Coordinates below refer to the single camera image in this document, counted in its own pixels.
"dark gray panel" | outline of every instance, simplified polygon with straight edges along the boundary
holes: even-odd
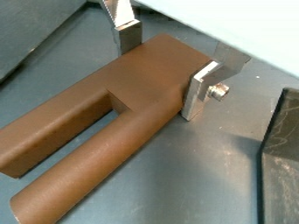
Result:
[[[299,91],[286,88],[264,142],[266,224],[299,223]]]
[[[0,82],[86,0],[0,1]]]

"metal clamp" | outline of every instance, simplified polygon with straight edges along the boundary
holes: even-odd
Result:
[[[214,97],[222,101],[230,92],[221,82],[238,74],[250,61],[250,57],[230,47],[220,43],[214,58],[209,65],[192,77],[192,84],[187,90],[182,116],[190,121],[204,110],[205,103]]]
[[[135,19],[130,0],[101,0],[101,6],[113,24],[118,54],[122,55],[143,42],[143,24]]]

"gray table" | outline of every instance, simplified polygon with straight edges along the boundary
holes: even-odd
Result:
[[[142,10],[141,20],[145,40],[166,32],[213,55],[216,39],[158,13]],[[103,11],[81,11],[2,84],[0,127],[117,56]],[[192,122],[178,115],[61,223],[258,223],[260,145],[282,88],[298,88],[299,80],[253,59],[226,84],[226,101],[212,100]],[[117,116],[111,112],[23,178],[0,174],[2,223],[17,223],[11,197]]]

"brown u-shaped block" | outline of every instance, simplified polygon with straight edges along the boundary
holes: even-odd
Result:
[[[62,120],[69,113],[74,114],[71,121],[79,119],[78,116],[85,114],[81,111],[89,114],[98,111],[102,116],[113,108],[119,117],[13,197],[11,207],[21,223],[55,223],[71,210],[178,114],[190,77],[210,61],[206,55],[177,39],[167,35],[157,36],[59,94],[57,100],[46,102],[38,112],[33,112],[47,120],[49,113],[43,114],[51,107],[47,103],[58,103],[61,111],[59,107],[74,102]]]

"screw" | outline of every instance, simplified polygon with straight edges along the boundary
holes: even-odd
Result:
[[[210,87],[210,94],[209,96],[216,98],[220,102],[226,98],[230,93],[230,87],[224,83]]]

